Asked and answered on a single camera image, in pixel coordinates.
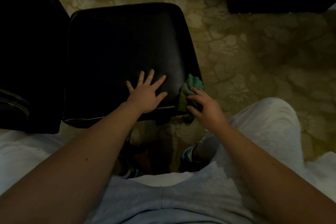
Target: left hand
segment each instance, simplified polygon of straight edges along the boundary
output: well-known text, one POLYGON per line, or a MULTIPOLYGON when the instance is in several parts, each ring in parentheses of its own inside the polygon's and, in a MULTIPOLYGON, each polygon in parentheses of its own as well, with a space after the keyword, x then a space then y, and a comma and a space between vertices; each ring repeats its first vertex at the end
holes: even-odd
POLYGON ((166 76, 162 76, 153 85, 151 82, 154 76, 154 70, 149 72, 149 75, 144 82, 145 72, 141 71, 139 76, 138 85, 134 89, 129 81, 126 81, 130 96, 127 99, 127 103, 134 104, 135 107, 139 108, 141 113, 148 113, 153 111, 159 103, 168 95, 167 92, 162 92, 158 96, 155 95, 155 91, 162 85, 165 81, 166 76))

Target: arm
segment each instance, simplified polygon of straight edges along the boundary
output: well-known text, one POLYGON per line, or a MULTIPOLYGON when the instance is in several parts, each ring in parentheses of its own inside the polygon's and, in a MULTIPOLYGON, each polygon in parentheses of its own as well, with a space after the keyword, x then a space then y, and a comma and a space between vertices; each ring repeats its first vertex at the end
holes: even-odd
POLYGON ((137 88, 111 114, 51 155, 0 197, 2 223, 82 223, 102 192, 119 151, 142 113, 151 112, 167 93, 155 91, 141 72, 137 88))
POLYGON ((334 223, 336 204, 291 169, 230 126, 218 103, 203 90, 188 97, 203 111, 187 108, 221 141, 250 192, 273 223, 334 223))

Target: black leather chair seat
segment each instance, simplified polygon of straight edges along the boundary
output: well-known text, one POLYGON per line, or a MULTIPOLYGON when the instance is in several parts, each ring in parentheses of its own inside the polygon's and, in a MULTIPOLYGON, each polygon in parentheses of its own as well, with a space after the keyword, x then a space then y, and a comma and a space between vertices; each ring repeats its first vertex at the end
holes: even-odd
POLYGON ((168 96, 139 120, 183 113, 176 110, 179 89, 189 73, 201 78, 190 33, 181 9, 146 3, 81 10, 74 13, 68 36, 63 120, 86 128, 116 109, 135 87, 141 70, 153 81, 166 74, 157 94, 168 96))

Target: floral carpet pattern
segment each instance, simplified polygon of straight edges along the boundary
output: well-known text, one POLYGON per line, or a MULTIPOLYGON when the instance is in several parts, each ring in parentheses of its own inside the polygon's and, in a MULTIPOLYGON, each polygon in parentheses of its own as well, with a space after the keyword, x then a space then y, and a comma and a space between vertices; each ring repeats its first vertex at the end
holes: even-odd
MULTIPOLYGON (((169 2, 187 20, 206 92, 227 117, 266 97, 296 110, 305 160, 336 152, 335 14, 230 14, 225 0, 60 0, 71 15, 79 9, 169 2)), ((62 124, 60 134, 80 131, 62 124)), ((206 133, 180 117, 155 126, 139 122, 131 143, 146 146, 153 173, 176 172, 183 151, 206 133), (155 159, 160 166, 155 167, 155 159)))

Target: right hand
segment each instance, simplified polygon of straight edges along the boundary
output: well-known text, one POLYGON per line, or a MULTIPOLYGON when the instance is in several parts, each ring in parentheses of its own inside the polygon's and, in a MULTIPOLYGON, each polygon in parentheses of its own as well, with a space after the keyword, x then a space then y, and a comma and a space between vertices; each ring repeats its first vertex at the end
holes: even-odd
POLYGON ((208 129, 211 133, 216 135, 228 122, 221 110, 221 107, 216 100, 209 97, 204 90, 192 88, 196 95, 188 96, 187 99, 193 100, 203 105, 203 111, 200 112, 195 107, 190 105, 187 109, 197 118, 204 128, 208 129))

